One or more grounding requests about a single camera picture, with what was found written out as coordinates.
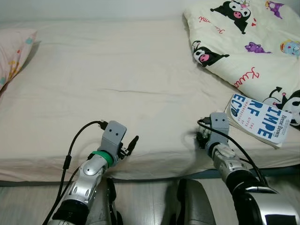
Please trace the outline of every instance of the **black cable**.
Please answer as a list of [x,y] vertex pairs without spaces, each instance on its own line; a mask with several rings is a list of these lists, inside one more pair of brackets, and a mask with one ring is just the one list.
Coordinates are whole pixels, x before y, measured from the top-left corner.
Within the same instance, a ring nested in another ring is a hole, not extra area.
[[67,191],[67,188],[69,187],[70,183],[72,182],[72,179],[73,177],[75,176],[75,174],[77,173],[77,171],[79,170],[79,167],[73,172],[69,182],[67,183],[64,191],[61,193],[62,191],[62,188],[63,188],[63,184],[64,184],[64,181],[65,181],[65,175],[66,175],[66,171],[67,169],[69,168],[70,166],[70,163],[71,163],[71,152],[72,152],[72,149],[73,149],[73,145],[77,139],[77,137],[79,136],[79,134],[85,129],[87,128],[88,126],[92,125],[92,124],[99,124],[101,129],[105,130],[106,127],[107,127],[107,122],[106,121],[92,121],[86,125],[84,125],[78,132],[77,134],[75,135],[75,137],[73,138],[72,142],[71,142],[71,145],[70,145],[70,148],[69,148],[69,151],[68,151],[68,154],[66,155],[66,159],[65,159],[65,162],[64,162],[64,166],[63,166],[63,171],[62,171],[62,175],[61,175],[61,179],[60,179],[60,187],[59,187],[59,190],[58,190],[58,193],[57,193],[57,196],[56,196],[56,200],[50,210],[50,212],[48,213],[46,219],[44,220],[43,222],[43,225],[47,225],[47,223],[49,222],[50,220],[50,217],[51,215],[53,214],[54,210],[56,209],[57,205],[60,203],[61,199],[63,198],[65,192]]
[[79,170],[79,167],[73,172],[73,174],[72,174],[72,176],[70,177],[70,179],[69,179],[69,181],[68,181],[68,183],[67,183],[67,185],[66,185],[64,191],[63,191],[62,194],[61,194],[61,196],[55,200],[55,202],[54,202],[52,208],[50,209],[50,211],[49,211],[49,213],[48,213],[46,219],[45,219],[44,222],[43,222],[43,225],[47,225],[47,223],[49,222],[51,215],[53,214],[54,210],[56,209],[56,207],[57,207],[58,204],[60,203],[61,199],[63,198],[64,194],[66,193],[66,191],[67,191],[69,185],[70,185],[71,182],[72,182],[72,179],[74,178],[74,176],[75,176],[75,174],[78,172],[78,170]]
[[[244,162],[246,162],[246,163],[249,163],[250,165],[252,165],[248,160],[246,160],[246,159],[243,159],[243,158],[240,158],[240,160],[241,161],[244,161]],[[268,185],[268,182],[267,182],[267,180],[266,180],[266,178],[265,178],[265,176],[262,174],[262,178],[263,178],[263,182],[265,183],[265,184],[267,184]]]
[[215,133],[217,133],[219,135],[222,135],[222,136],[226,137],[227,139],[229,139],[230,141],[232,141],[232,143],[234,143],[239,148],[239,150],[245,155],[245,157],[247,158],[247,160],[249,160],[249,163],[253,166],[253,169],[255,170],[255,172],[256,172],[256,174],[258,176],[259,181],[262,182],[262,183],[264,183],[265,185],[268,185],[268,183],[266,182],[266,180],[263,178],[262,172],[255,165],[255,163],[253,162],[252,158],[246,153],[246,151],[232,137],[224,134],[221,131],[215,130],[213,128],[210,128],[210,127],[202,124],[201,120],[197,121],[197,123],[198,123],[199,126],[204,127],[205,129],[208,129],[210,131],[213,131],[213,132],[215,132]]
[[78,132],[77,134],[75,135],[75,137],[73,138],[73,141],[70,145],[70,148],[69,148],[69,151],[67,153],[67,156],[66,156],[66,160],[65,160],[65,163],[64,163],[64,166],[63,166],[63,171],[62,171],[62,175],[61,175],[61,179],[60,179],[60,187],[59,187],[59,190],[58,190],[58,193],[57,193],[57,196],[56,196],[56,199],[59,199],[60,198],[60,195],[61,195],[61,191],[62,191],[62,187],[63,187],[63,184],[64,184],[64,181],[65,181],[65,175],[66,175],[66,171],[67,169],[69,168],[70,166],[70,163],[71,163],[71,152],[72,152],[72,149],[73,149],[73,146],[74,146],[74,143],[77,139],[77,137],[79,136],[79,134],[87,127],[89,127],[90,125],[92,124],[102,124],[101,121],[92,121],[86,125],[84,125]]

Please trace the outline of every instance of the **black connector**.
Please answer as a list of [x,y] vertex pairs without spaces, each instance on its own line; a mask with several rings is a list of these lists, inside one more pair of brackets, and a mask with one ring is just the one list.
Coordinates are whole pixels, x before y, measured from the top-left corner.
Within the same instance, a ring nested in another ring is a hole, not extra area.
[[127,148],[128,152],[129,152],[128,156],[131,155],[131,153],[132,153],[133,149],[135,148],[135,145],[136,145],[138,140],[139,140],[139,136],[135,136],[135,138],[129,143],[128,148]]
[[70,167],[72,157],[67,155],[65,159],[64,166],[62,167],[64,170],[67,170]]
[[108,122],[106,122],[106,121],[99,121],[98,124],[99,124],[99,126],[100,126],[100,128],[102,130],[105,130],[106,127],[107,127]]
[[200,119],[199,122],[204,124],[211,124],[210,117],[204,117],[203,119]]

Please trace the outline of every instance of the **black wire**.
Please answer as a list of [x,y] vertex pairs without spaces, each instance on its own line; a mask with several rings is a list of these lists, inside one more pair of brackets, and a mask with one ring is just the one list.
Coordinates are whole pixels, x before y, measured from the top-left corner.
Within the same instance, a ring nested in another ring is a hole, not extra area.
[[198,125],[201,126],[201,127],[204,127],[205,129],[208,129],[210,131],[213,131],[219,135],[222,135],[224,137],[226,137],[227,139],[229,139],[230,141],[232,141],[238,148],[239,150],[245,155],[245,157],[247,158],[247,160],[249,160],[249,163],[253,166],[253,169],[255,170],[257,176],[258,176],[258,179],[260,180],[260,182],[264,183],[265,185],[268,185],[266,179],[263,178],[263,174],[262,172],[260,171],[260,169],[255,165],[255,163],[253,162],[252,158],[246,153],[246,151],[230,136],[224,134],[223,132],[221,131],[218,131],[218,130],[215,130],[213,128],[210,128],[204,124],[201,123],[201,120],[197,121]]
[[[71,142],[69,151],[68,151],[68,153],[67,153],[67,157],[70,157],[70,156],[71,156],[71,152],[72,152],[74,143],[75,143],[77,137],[79,136],[79,134],[80,134],[85,128],[87,128],[88,126],[90,126],[90,125],[92,125],[92,124],[96,124],[96,123],[99,124],[99,125],[102,125],[103,122],[101,122],[101,121],[92,121],[92,122],[90,122],[90,123],[84,125],[84,126],[77,132],[77,134],[75,135],[75,137],[73,138],[73,140],[72,140],[72,142]],[[67,183],[67,185],[66,185],[64,191],[61,192],[61,191],[62,191],[62,188],[63,188],[63,185],[64,185],[65,175],[66,175],[67,169],[68,169],[68,166],[67,166],[67,168],[65,168],[65,165],[64,165],[64,169],[63,169],[63,171],[62,171],[62,175],[61,175],[61,179],[60,179],[60,187],[59,187],[59,190],[58,190],[58,193],[57,193],[57,196],[56,196],[56,200],[55,200],[55,202],[54,202],[54,204],[53,204],[51,210],[49,211],[49,213],[48,213],[46,219],[44,220],[43,225],[47,225],[47,223],[49,222],[51,215],[53,214],[53,212],[54,212],[54,210],[56,209],[57,205],[60,203],[61,199],[63,198],[65,192],[67,191],[67,188],[69,187],[70,183],[72,182],[72,179],[73,179],[73,177],[75,176],[75,174],[77,173],[79,167],[73,172],[73,174],[72,174],[72,176],[71,176],[69,182]]]
[[78,170],[79,170],[79,167],[73,172],[73,174],[72,174],[72,176],[70,177],[70,179],[69,179],[69,181],[68,181],[68,183],[67,183],[67,185],[66,185],[64,191],[63,191],[62,194],[61,194],[61,196],[55,200],[55,202],[54,202],[52,208],[50,209],[50,211],[49,211],[49,213],[48,213],[46,219],[45,219],[44,222],[43,222],[43,225],[47,225],[47,223],[49,222],[51,215],[53,214],[53,212],[54,212],[54,210],[56,209],[57,205],[60,203],[61,199],[63,198],[64,194],[66,193],[66,191],[67,191],[69,185],[70,185],[71,182],[72,182],[72,179],[74,178],[74,176],[75,176],[75,174],[78,172]]
[[[240,160],[241,161],[244,161],[244,162],[246,162],[246,163],[249,163],[250,165],[252,165],[248,160],[246,160],[246,159],[243,159],[243,158],[240,158]],[[263,178],[263,182],[265,183],[265,184],[267,184],[268,185],[268,182],[267,182],[267,180],[266,180],[266,178],[265,178],[265,176],[262,174],[262,178]]]
[[[88,126],[92,125],[92,124],[99,124],[100,121],[92,121],[86,125],[84,125],[78,132],[77,134],[75,135],[75,137],[73,138],[73,141],[70,145],[70,148],[69,148],[69,152],[67,153],[67,156],[71,156],[71,152],[72,152],[72,148],[73,148],[73,145],[77,139],[77,137],[79,136],[79,134],[85,129],[87,128]],[[66,175],[66,171],[67,169],[63,169],[62,171],[62,175],[61,175],[61,179],[60,179],[60,187],[59,187],[59,190],[58,190],[58,193],[57,193],[57,196],[56,196],[56,200],[58,200],[60,198],[60,195],[61,195],[61,191],[62,191],[62,187],[63,187],[63,184],[64,184],[64,181],[65,181],[65,175]]]

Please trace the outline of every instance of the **kuromi character print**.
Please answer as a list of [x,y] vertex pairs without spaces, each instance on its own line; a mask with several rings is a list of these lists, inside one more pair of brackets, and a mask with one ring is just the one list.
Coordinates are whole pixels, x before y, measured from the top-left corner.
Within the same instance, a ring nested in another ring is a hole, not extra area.
[[236,1],[226,1],[223,5],[217,8],[211,8],[211,12],[218,12],[229,19],[234,21],[234,24],[240,29],[242,34],[245,34],[245,28],[247,26],[246,20],[249,19],[251,11],[247,5],[240,4]]
[[300,129],[300,90],[295,91],[289,98],[287,98],[286,93],[281,94],[282,99],[273,97],[272,95],[275,92],[280,92],[282,88],[276,87],[273,90],[269,97],[266,98],[263,102],[268,105],[273,105],[278,109],[289,112],[292,114],[291,125],[296,126]]
[[228,57],[229,55],[220,55],[212,52],[206,47],[200,46],[201,41],[194,41],[193,46],[193,56],[197,62],[199,62],[203,67],[211,66],[223,57]]

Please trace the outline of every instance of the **white bed sheet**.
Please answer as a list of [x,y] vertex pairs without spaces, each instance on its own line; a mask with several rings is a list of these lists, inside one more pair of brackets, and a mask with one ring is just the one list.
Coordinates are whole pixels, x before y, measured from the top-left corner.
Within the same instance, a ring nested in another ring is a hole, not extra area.
[[[181,18],[0,24],[8,27],[38,32],[36,53],[0,96],[0,180],[59,181],[74,135],[100,119],[127,127],[125,146],[140,136],[109,176],[158,179],[213,168],[190,133],[237,90],[197,66]],[[93,126],[79,136],[67,176],[101,135]],[[300,132],[292,127],[277,150],[233,127],[230,135],[259,167],[300,163]]]

